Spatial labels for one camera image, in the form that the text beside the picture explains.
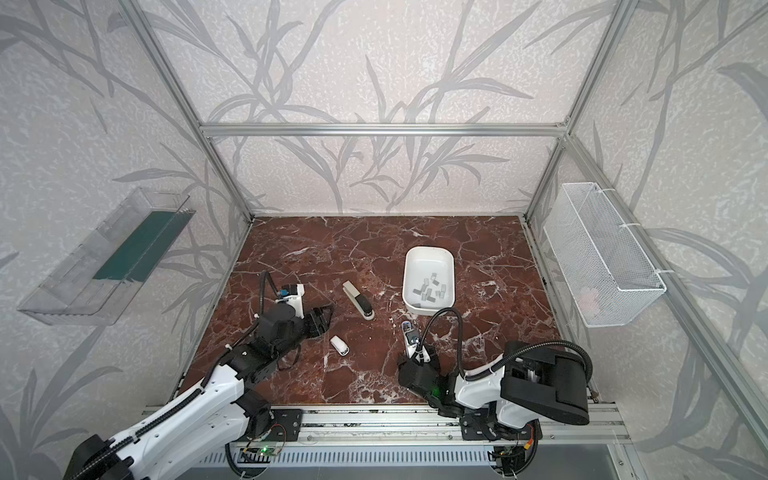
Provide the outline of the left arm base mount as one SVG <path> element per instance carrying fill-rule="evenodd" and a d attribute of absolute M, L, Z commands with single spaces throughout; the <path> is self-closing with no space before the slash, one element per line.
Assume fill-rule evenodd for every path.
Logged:
<path fill-rule="evenodd" d="M 257 441 L 297 442 L 302 419 L 299 408 L 264 410 L 252 420 L 249 436 Z"/>

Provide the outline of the small white stapler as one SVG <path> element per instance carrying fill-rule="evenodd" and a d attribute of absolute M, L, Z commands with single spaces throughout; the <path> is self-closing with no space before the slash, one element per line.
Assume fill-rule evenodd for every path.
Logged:
<path fill-rule="evenodd" d="M 347 356 L 350 352 L 349 345 L 341 339 L 339 336 L 333 336 L 330 343 L 334 350 L 342 357 Z"/>

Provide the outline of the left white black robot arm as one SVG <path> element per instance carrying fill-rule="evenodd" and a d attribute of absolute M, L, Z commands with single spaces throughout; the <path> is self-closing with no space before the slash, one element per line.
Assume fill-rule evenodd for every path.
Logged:
<path fill-rule="evenodd" d="M 65 478 L 176 479 L 218 448 L 269 435 L 279 422 L 256 385 L 304 340 L 325 334 L 333 313 L 331 305 L 298 315 L 288 302 L 274 304 L 178 398 L 109 439 L 83 441 Z"/>

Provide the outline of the grey white large stapler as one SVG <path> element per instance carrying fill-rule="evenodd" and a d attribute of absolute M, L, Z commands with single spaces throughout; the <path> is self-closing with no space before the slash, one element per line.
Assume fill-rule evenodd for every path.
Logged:
<path fill-rule="evenodd" d="M 369 299 L 361 293 L 351 281 L 345 281 L 342 288 L 362 318 L 367 321 L 372 321 L 375 318 L 375 313 Z"/>

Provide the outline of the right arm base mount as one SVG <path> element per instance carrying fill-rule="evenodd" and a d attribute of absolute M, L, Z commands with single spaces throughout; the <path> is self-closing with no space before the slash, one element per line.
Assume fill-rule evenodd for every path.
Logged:
<path fill-rule="evenodd" d="M 508 427 L 498 421 L 495 405 L 477 410 L 466 410 L 459 418 L 462 431 L 462 439 L 465 441 L 529 441 L 532 438 L 536 442 L 542 439 L 542 434 L 532 423 L 524 427 Z"/>

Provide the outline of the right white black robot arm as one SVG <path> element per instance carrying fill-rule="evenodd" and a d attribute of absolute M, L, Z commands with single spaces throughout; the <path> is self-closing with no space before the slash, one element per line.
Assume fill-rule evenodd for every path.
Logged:
<path fill-rule="evenodd" d="M 514 430 L 541 418 L 588 424 L 587 386 L 592 375 L 586 350 L 564 340 L 510 341 L 489 364 L 465 373 L 443 375 L 430 345 L 398 361 L 399 384 L 440 416 L 459 419 L 476 414 L 492 426 Z"/>

